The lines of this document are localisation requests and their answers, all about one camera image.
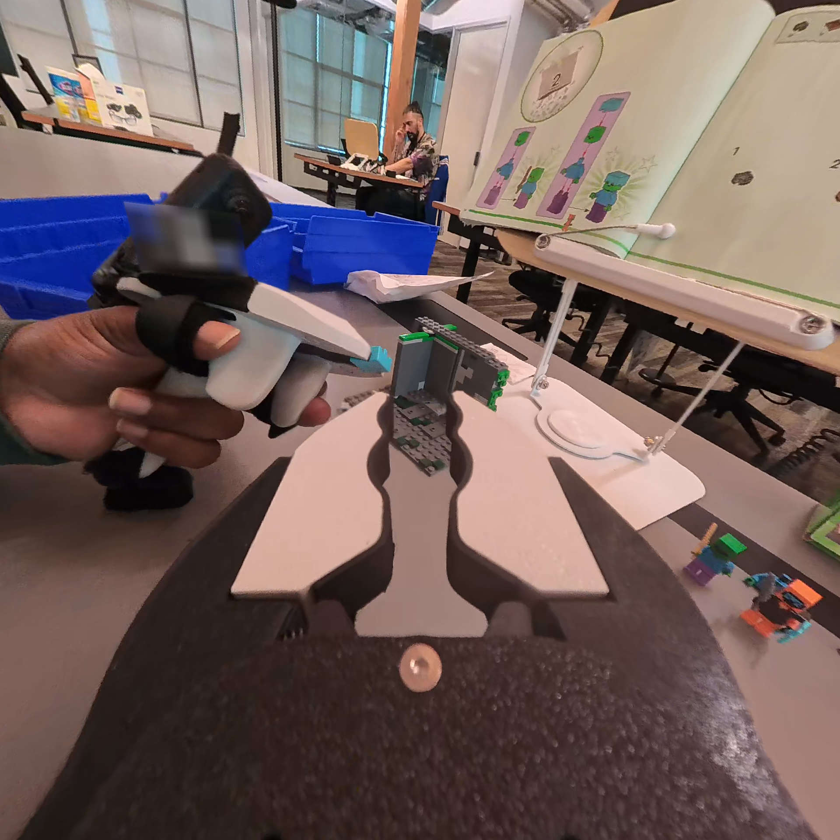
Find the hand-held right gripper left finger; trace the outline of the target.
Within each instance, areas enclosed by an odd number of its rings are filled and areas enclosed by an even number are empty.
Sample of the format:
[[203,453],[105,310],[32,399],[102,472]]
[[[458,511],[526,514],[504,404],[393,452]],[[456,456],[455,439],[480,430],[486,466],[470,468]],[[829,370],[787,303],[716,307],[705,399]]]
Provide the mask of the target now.
[[360,611],[392,580],[392,402],[378,392],[291,457],[230,588],[239,602],[301,609],[315,635],[358,634]]

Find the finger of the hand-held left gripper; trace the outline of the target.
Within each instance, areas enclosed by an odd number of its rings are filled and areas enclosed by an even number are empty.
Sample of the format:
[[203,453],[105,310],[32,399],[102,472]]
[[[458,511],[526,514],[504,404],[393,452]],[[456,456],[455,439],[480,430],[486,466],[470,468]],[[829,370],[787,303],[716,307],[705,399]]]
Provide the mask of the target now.
[[287,291],[256,284],[248,313],[321,350],[365,361],[371,357],[371,346],[350,322]]
[[325,379],[327,375],[337,374],[352,377],[369,377],[361,363],[356,363],[349,356],[316,352],[297,351],[290,362],[290,378],[292,380]]

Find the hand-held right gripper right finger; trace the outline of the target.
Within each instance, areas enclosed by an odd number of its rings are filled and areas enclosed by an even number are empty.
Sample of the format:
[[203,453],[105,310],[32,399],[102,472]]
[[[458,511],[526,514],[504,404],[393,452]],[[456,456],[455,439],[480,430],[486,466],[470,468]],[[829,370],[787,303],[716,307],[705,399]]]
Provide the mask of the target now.
[[559,634],[550,606],[610,588],[548,458],[524,434],[454,392],[446,573],[487,634]]

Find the green headed toy minifigure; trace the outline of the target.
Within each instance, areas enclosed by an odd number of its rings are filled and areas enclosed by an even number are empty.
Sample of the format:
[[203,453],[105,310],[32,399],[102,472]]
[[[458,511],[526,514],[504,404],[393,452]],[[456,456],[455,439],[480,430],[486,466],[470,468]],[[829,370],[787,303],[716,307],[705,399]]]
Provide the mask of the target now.
[[718,534],[699,555],[691,553],[691,560],[682,570],[683,574],[699,586],[707,586],[718,576],[731,577],[736,568],[735,560],[746,552],[747,546],[730,533]]

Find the small orange grey brick model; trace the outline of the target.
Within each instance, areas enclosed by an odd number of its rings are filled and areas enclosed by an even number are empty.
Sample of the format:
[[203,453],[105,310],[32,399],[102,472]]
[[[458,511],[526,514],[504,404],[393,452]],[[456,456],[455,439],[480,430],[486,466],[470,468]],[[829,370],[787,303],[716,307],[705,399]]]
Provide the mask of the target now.
[[823,595],[787,574],[765,572],[747,576],[742,583],[754,590],[749,609],[740,618],[765,639],[786,644],[812,625],[811,609]]

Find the person's left forearm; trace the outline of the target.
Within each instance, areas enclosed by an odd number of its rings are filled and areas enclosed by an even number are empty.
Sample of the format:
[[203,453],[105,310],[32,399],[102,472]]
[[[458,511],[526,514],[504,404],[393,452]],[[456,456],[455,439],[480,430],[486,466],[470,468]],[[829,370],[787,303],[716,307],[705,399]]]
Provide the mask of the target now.
[[1,465],[2,466],[60,466],[68,459],[41,453],[32,448],[17,430],[1,416]]

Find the grey brick building model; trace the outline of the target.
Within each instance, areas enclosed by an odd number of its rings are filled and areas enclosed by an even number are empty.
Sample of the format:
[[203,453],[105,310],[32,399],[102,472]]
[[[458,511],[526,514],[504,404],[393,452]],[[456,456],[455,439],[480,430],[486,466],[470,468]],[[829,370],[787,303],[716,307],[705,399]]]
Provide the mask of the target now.
[[426,475],[449,468],[449,396],[461,391],[491,411],[509,383],[505,362],[462,335],[453,324],[421,317],[399,337],[390,385],[343,400],[344,413],[376,393],[387,393],[393,414],[392,445]]

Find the white crumpled paper bag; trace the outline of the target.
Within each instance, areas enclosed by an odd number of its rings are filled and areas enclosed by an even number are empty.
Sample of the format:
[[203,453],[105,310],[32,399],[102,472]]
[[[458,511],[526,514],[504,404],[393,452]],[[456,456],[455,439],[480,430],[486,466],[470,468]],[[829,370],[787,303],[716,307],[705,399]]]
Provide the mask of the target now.
[[495,272],[473,277],[395,275],[375,270],[349,273],[343,288],[378,305],[420,298],[424,295],[457,288],[476,280],[484,280]]

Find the white printed cardboard boxes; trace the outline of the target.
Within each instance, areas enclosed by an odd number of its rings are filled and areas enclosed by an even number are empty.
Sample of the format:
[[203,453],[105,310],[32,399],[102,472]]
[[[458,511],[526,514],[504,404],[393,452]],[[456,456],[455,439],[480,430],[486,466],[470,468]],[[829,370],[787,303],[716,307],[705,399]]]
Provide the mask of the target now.
[[141,87],[111,82],[90,64],[76,70],[48,66],[46,73],[61,119],[154,136],[149,103]]

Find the small white paper slip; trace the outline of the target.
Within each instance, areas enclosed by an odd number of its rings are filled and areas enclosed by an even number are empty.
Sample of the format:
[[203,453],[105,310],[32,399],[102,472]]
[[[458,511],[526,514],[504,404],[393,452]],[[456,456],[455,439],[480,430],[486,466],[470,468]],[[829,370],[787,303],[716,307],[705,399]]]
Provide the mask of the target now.
[[536,368],[526,362],[520,360],[519,357],[510,353],[493,343],[486,343],[481,345],[483,350],[492,354],[499,362],[507,366],[509,370],[508,383],[510,385],[517,385],[521,382],[530,382],[536,373]]

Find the tan back office chair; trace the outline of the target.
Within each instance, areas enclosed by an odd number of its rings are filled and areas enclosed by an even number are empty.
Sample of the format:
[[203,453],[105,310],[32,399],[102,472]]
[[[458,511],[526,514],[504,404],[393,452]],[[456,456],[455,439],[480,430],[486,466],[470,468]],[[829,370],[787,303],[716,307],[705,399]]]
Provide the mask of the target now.
[[387,157],[381,150],[380,125],[359,119],[346,118],[343,122],[343,147],[348,165],[364,163],[384,165]]

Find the black office chair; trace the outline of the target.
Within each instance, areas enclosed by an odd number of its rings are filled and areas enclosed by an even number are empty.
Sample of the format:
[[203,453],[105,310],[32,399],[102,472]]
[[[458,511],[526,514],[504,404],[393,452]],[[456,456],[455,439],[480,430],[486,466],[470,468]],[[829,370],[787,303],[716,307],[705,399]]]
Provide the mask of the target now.
[[[530,301],[535,309],[527,319],[504,318],[501,324],[518,334],[533,333],[538,343],[544,341],[560,305],[564,283],[565,279],[560,276],[528,266],[513,271],[508,284],[520,293],[517,301]],[[589,312],[594,317],[597,312],[609,312],[612,306],[612,298],[603,291],[579,285],[567,316],[570,318],[573,312]]]
[[[638,375],[653,388],[648,395],[648,402],[668,408],[676,421],[685,414],[685,426],[702,417],[717,420],[726,416],[733,418],[758,449],[757,459],[763,459],[771,447],[780,447],[785,443],[785,430],[782,426],[749,401],[750,394],[759,391],[761,384],[759,375],[749,365],[767,356],[759,351],[743,350],[734,360],[733,366],[721,374],[722,379],[732,382],[732,387],[726,390],[721,389],[718,383],[712,383],[705,395],[700,395],[700,392],[716,374],[718,359],[678,345],[673,346],[665,357],[645,362]],[[691,361],[697,361],[698,364],[695,378],[690,384],[677,380],[670,373],[682,363]]]

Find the wooden pillar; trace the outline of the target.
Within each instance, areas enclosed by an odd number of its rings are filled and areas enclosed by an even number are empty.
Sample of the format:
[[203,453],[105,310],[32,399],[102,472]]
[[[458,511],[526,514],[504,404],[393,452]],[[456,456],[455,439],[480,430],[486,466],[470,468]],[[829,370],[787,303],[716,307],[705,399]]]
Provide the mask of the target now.
[[384,151],[392,155],[404,108],[411,101],[421,1],[396,2],[392,60],[385,109]]

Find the brick set cardboard box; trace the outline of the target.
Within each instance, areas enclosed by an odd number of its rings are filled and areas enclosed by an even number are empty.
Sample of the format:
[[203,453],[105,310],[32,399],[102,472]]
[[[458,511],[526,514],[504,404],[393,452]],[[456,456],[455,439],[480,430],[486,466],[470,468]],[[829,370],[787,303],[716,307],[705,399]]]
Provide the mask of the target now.
[[839,561],[839,494],[815,506],[803,540]]

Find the open instruction booklet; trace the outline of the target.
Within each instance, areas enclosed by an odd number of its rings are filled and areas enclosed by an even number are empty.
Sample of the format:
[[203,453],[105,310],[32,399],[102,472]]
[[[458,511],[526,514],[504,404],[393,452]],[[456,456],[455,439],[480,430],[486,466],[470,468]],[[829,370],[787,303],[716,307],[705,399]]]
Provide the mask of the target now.
[[679,1],[544,41],[461,218],[838,322],[838,19]]

